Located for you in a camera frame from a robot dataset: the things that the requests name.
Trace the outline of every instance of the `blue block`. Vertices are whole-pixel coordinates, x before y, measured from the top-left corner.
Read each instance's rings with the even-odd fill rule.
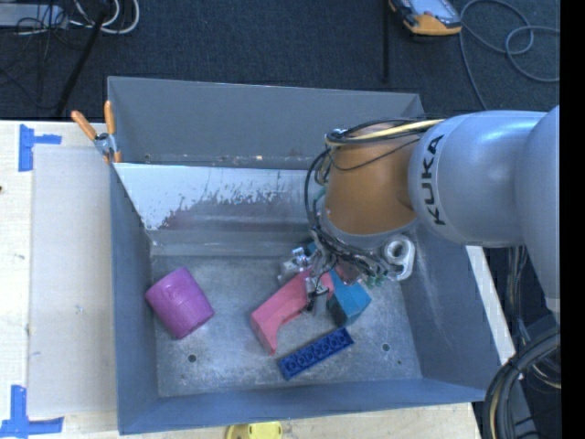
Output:
[[[284,378],[290,380],[297,374],[329,358],[331,355],[338,353],[353,343],[354,340],[349,336],[347,330],[345,328],[338,328],[310,345],[280,359],[278,366]]]
[[[334,293],[327,301],[327,308],[331,312],[338,327],[346,327],[354,322],[366,310],[372,298],[359,283],[348,286],[339,275],[332,270],[329,272],[333,280]]]

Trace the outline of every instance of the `gray bin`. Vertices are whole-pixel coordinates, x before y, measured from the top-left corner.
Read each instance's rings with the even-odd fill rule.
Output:
[[[275,357],[249,323],[309,239],[302,185],[324,134],[421,116],[417,94],[113,77],[108,98],[124,160],[111,168],[121,434],[484,398],[500,362],[467,251],[417,223],[412,276],[367,289],[351,347],[287,381],[277,359],[333,319],[302,314]],[[174,340],[144,293],[179,266],[216,314]]]

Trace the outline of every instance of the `blue tape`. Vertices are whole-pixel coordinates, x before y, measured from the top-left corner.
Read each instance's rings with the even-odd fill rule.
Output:
[[[31,171],[33,168],[33,146],[36,144],[60,145],[59,135],[44,134],[35,136],[35,129],[20,124],[20,140],[18,143],[18,171]]]
[[[29,421],[27,416],[27,389],[13,385],[10,397],[10,419],[0,424],[0,437],[27,439],[31,434],[56,434],[63,429],[63,419]]]
[[[342,349],[349,347],[353,343],[354,340],[349,336],[347,330],[345,328],[338,328],[310,345],[280,359],[278,361],[278,367],[284,378],[290,380],[297,374],[329,358]]]

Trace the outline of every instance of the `blue lego brick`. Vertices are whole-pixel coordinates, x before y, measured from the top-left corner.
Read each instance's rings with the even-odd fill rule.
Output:
[[[19,385],[11,388],[10,418],[0,424],[0,437],[27,439],[31,434],[55,434],[63,428],[63,418],[29,421],[27,416],[27,389]]]
[[[310,345],[280,359],[278,366],[284,378],[290,380],[297,374],[329,358],[342,349],[349,347],[353,343],[354,340],[349,336],[347,330],[345,328],[338,328]]]
[[[327,301],[327,308],[338,327],[346,327],[354,322],[366,310],[372,298],[358,283],[348,286],[332,270],[329,272],[333,280],[334,293]]]

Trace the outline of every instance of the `bin floor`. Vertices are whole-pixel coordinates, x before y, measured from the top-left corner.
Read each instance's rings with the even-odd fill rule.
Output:
[[[366,290],[372,302],[347,330],[354,345],[285,380],[277,360],[336,329],[328,311],[302,313],[281,327],[271,357],[250,326],[250,314],[279,289],[280,261],[255,257],[152,258],[154,282],[185,266],[216,314],[191,335],[177,340],[153,316],[159,393],[164,397],[211,391],[329,384],[352,380],[420,378],[400,284]]]

